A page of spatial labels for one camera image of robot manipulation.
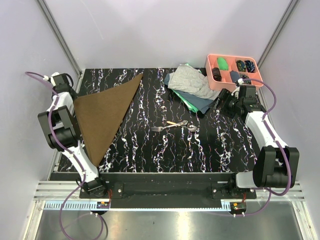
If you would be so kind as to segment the wooden handled spoon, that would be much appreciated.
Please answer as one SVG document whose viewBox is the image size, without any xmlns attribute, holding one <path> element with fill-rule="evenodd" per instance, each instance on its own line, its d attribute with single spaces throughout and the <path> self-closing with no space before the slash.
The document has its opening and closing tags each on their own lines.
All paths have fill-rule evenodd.
<svg viewBox="0 0 320 240">
<path fill-rule="evenodd" d="M 167 121 L 167 123 L 171 126 L 177 126 L 177 127 L 182 127 L 188 129 L 190 132 L 196 132 L 198 128 L 195 125 L 190 125 L 188 124 L 187 121 L 182 121 L 182 122 L 172 122 L 172 121 Z"/>
</svg>

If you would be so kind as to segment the brown cloth napkin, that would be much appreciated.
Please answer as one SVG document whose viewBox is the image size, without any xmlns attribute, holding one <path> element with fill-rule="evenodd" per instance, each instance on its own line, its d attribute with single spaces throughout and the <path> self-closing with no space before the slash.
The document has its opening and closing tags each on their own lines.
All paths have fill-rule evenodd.
<svg viewBox="0 0 320 240">
<path fill-rule="evenodd" d="M 126 83 L 80 96 L 73 102 L 88 158 L 95 167 L 113 142 L 142 78 L 140 73 Z"/>
</svg>

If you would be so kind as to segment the silver fork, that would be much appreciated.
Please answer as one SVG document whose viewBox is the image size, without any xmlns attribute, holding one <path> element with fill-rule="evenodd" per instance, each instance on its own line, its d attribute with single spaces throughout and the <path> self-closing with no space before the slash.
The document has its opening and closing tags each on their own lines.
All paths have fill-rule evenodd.
<svg viewBox="0 0 320 240">
<path fill-rule="evenodd" d="M 170 129 L 170 128 L 173 128 L 173 127 L 185 126 L 188 123 L 188 121 L 187 120 L 183 120 L 183 121 L 180 121 L 178 123 L 167 121 L 167 123 L 169 124 L 168 126 L 153 126 L 153 127 L 150 128 L 150 130 L 153 131 L 153 132 L 161 132 L 163 130 Z"/>
</svg>

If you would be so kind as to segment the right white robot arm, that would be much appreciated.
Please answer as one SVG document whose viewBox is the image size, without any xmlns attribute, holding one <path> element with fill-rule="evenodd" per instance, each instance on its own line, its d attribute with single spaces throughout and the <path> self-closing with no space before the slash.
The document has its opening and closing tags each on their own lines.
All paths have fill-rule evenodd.
<svg viewBox="0 0 320 240">
<path fill-rule="evenodd" d="M 235 174 L 227 185 L 228 195 L 239 198 L 245 189 L 266 189 L 277 196 L 285 195 L 295 184 L 300 153 L 288 146 L 271 126 L 266 109 L 256 98 L 255 87 L 240 86 L 238 93 L 223 89 L 214 109 L 230 118 L 240 117 L 260 149 L 253 170 Z"/>
</svg>

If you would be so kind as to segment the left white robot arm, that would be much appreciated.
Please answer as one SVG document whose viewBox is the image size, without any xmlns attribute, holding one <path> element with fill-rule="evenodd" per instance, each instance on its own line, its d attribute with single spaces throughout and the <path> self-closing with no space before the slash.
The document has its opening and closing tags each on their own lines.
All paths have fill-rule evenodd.
<svg viewBox="0 0 320 240">
<path fill-rule="evenodd" d="M 69 159 L 80 176 L 78 186 L 90 197 L 103 198 L 108 186 L 81 146 L 81 131 L 71 110 L 77 93 L 73 79 L 67 73 L 55 72 L 43 81 L 52 89 L 52 103 L 37 118 L 50 148 Z"/>
</svg>

